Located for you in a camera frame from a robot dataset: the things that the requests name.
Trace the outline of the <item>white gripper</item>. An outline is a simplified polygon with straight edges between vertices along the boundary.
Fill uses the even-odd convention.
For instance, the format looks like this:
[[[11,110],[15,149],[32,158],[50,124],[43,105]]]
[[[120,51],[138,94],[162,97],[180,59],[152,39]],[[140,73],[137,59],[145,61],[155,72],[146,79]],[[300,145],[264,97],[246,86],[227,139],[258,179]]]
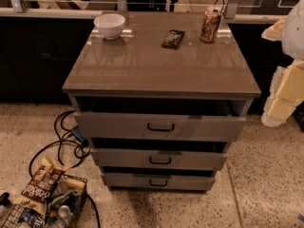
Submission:
[[[268,41],[281,41],[286,19],[287,17],[284,16],[266,28],[261,37]],[[297,61],[287,68],[278,66],[269,92],[261,121],[268,127],[277,127],[283,124],[304,101],[304,61]]]

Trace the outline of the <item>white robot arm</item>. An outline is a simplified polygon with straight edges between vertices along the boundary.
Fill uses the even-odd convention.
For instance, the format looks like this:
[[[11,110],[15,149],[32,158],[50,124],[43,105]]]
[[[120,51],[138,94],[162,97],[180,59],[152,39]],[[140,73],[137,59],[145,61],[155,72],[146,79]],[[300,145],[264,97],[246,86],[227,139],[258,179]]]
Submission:
[[[262,123],[277,127],[304,102],[304,0],[300,0],[287,16],[266,28],[261,37],[280,41],[283,53],[294,59],[289,66],[276,69],[263,108]]]

